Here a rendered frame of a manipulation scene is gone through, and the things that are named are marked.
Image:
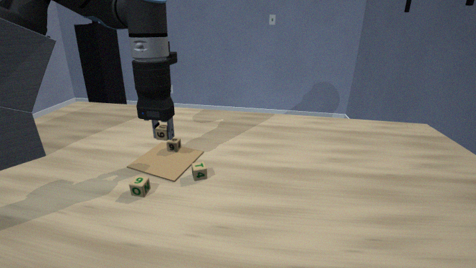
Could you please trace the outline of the tan flat mat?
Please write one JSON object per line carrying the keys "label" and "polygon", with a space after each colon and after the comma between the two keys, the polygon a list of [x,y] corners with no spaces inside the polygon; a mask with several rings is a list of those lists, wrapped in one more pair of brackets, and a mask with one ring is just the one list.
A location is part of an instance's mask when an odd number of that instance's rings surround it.
{"label": "tan flat mat", "polygon": [[167,144],[161,142],[127,168],[175,182],[203,153],[183,146],[178,152],[168,152]]}

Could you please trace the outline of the beige block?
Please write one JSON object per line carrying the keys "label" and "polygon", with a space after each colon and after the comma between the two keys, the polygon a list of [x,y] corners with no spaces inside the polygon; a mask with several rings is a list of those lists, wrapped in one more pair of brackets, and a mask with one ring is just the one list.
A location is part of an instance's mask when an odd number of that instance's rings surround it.
{"label": "beige block", "polygon": [[147,177],[136,176],[129,184],[132,196],[145,197],[151,189],[150,181]]}
{"label": "beige block", "polygon": [[168,152],[178,152],[181,148],[181,138],[172,138],[166,144]]}
{"label": "beige block", "polygon": [[205,162],[192,163],[191,168],[194,181],[207,179],[207,168]]}
{"label": "beige block", "polygon": [[160,124],[155,128],[156,140],[168,140],[167,124]]}

